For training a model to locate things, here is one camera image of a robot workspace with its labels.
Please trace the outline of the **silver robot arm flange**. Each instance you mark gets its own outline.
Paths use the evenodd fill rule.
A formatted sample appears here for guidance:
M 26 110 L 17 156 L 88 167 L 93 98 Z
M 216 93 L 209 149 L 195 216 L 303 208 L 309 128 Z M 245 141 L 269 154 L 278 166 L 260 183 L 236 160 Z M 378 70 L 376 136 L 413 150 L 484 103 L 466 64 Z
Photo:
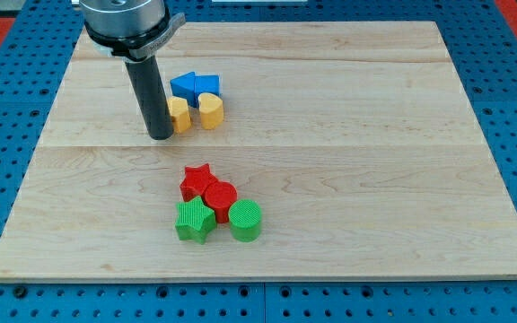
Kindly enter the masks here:
M 97 49 L 129 63 L 154 56 L 186 23 L 164 0 L 80 0 L 78 8 Z

